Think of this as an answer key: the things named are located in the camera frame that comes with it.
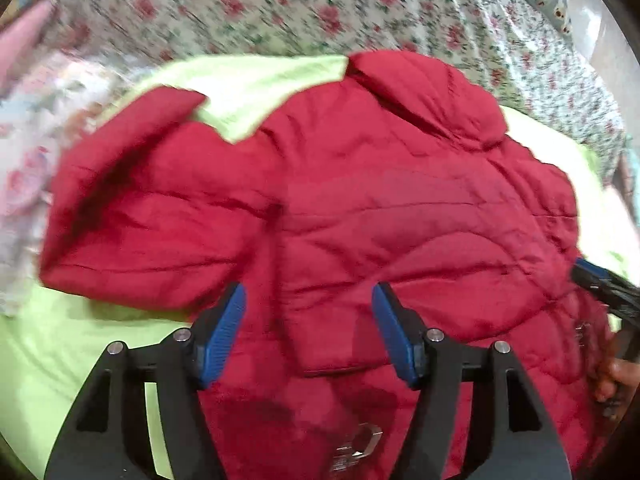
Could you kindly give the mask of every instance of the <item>floral fabric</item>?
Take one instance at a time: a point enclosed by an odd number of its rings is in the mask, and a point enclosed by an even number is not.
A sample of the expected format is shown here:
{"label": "floral fabric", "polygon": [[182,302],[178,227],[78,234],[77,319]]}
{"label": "floral fabric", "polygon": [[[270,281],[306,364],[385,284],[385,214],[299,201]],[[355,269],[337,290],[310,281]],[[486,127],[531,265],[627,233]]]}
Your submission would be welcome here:
{"label": "floral fabric", "polygon": [[59,0],[61,35],[153,60],[404,48],[454,65],[500,104],[587,144],[608,182],[626,146],[602,80],[525,0]]}
{"label": "floral fabric", "polygon": [[36,274],[61,153],[90,134],[103,107],[142,73],[131,59],[54,52],[0,102],[0,313],[15,311],[24,279]]}

